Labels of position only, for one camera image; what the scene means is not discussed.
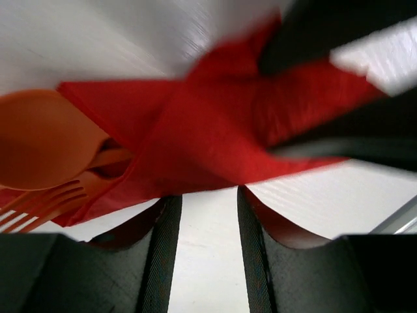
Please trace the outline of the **red paper napkin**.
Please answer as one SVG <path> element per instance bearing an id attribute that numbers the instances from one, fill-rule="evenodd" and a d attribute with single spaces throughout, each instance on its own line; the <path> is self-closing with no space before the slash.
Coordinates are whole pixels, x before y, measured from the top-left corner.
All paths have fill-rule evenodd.
<path id="1" fill-rule="evenodd" d="M 329 165 L 277 160 L 266 149 L 382 91 L 327 57 L 262 75 L 257 60 L 280 27 L 275 16 L 215 45 L 183 78 L 60 83 L 57 92 L 134 157 L 109 188 L 54 223 L 74 226 L 154 198 Z"/>

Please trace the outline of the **orange plastic fork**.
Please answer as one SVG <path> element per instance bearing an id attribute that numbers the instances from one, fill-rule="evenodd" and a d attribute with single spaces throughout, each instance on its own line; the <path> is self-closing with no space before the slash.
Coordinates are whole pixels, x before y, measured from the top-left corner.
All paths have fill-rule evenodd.
<path id="1" fill-rule="evenodd" d="M 100 195 L 117 179 L 87 170 L 75 179 L 46 190 L 28 191 L 1 208 L 1 233 L 28 233 Z"/>

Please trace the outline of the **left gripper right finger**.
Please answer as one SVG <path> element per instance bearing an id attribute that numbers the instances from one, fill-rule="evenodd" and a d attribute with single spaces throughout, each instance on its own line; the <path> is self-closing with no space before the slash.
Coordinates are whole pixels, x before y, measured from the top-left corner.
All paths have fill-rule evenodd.
<path id="1" fill-rule="evenodd" d="M 237 190 L 251 312 L 415 312 L 416 236 L 327 239 Z"/>

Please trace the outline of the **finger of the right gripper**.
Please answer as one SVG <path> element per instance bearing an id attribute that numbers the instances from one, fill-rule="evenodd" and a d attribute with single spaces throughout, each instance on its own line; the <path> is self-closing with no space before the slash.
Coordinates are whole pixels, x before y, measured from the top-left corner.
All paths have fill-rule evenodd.
<path id="1" fill-rule="evenodd" d="M 268 152 L 290 159 L 345 157 L 416 171 L 416 95 L 381 98 Z"/>
<path id="2" fill-rule="evenodd" d="M 330 50 L 416 17 L 416 1 L 295 1 L 258 59 L 271 75 L 328 55 Z"/>

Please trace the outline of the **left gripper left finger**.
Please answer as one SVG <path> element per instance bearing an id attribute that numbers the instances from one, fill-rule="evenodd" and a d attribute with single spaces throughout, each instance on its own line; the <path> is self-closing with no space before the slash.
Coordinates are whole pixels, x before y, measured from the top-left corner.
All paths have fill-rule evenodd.
<path id="1" fill-rule="evenodd" d="M 169 196 L 89 242 L 1 236 L 2 312 L 167 312 L 182 198 Z"/>

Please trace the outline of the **orange plastic spoon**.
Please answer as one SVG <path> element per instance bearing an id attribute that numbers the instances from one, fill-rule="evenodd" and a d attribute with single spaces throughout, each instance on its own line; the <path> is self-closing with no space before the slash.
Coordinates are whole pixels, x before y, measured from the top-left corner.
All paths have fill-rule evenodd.
<path id="1" fill-rule="evenodd" d="M 43 190 L 84 170 L 124 162 L 123 148 L 103 150 L 109 135 L 54 90 L 1 97 L 1 188 Z"/>

